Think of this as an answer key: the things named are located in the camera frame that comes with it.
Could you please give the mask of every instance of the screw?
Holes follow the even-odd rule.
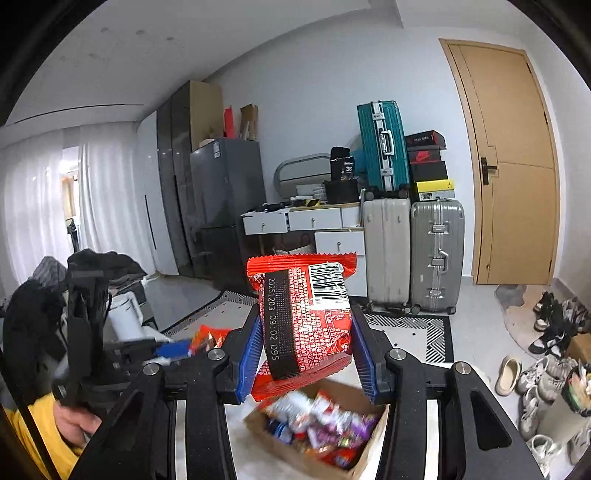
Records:
[[[456,363],[456,371],[462,375],[467,375],[472,371],[472,367],[466,362]]]
[[[160,370],[160,366],[158,364],[151,363],[144,367],[143,372],[145,375],[154,375],[158,372],[158,370]]]
[[[221,348],[214,348],[213,350],[210,350],[207,354],[207,358],[214,361],[221,360],[225,356],[226,353]]]
[[[388,352],[388,355],[394,360],[404,360],[406,358],[406,352],[401,348],[392,348]]]

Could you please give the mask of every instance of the black shoe box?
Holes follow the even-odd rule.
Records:
[[[445,150],[445,138],[435,130],[428,130],[426,132],[419,132],[417,134],[407,135],[404,137],[407,148],[415,149],[417,147],[430,147],[437,150]]]
[[[409,163],[422,163],[428,161],[441,161],[440,150],[409,150]]]
[[[444,161],[429,161],[410,164],[413,182],[447,180],[447,168]]]

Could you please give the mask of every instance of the black label strip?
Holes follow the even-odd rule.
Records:
[[[294,345],[289,270],[265,274],[263,307],[265,353],[273,380],[285,380],[298,375],[300,367]]]

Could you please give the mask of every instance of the hand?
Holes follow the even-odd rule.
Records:
[[[100,418],[81,407],[64,407],[58,401],[53,404],[53,419],[57,430],[68,442],[84,447],[83,430],[94,434],[100,427]]]

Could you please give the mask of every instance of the doormat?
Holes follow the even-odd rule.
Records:
[[[171,325],[162,333],[174,339],[192,338],[202,324],[213,328],[238,328],[242,326],[250,307],[258,298],[232,291],[223,291],[184,319]],[[428,362],[453,362],[452,330],[446,315],[397,315],[393,313],[366,313],[368,323],[373,326],[404,327],[427,331]]]
[[[427,331],[427,362],[453,362],[452,327],[447,315],[366,313],[370,326],[404,327]]]
[[[505,328],[515,343],[533,358],[543,356],[534,355],[527,348],[542,335],[534,330],[533,308],[546,290],[548,286],[545,285],[499,285],[495,290],[495,297],[503,310]]]

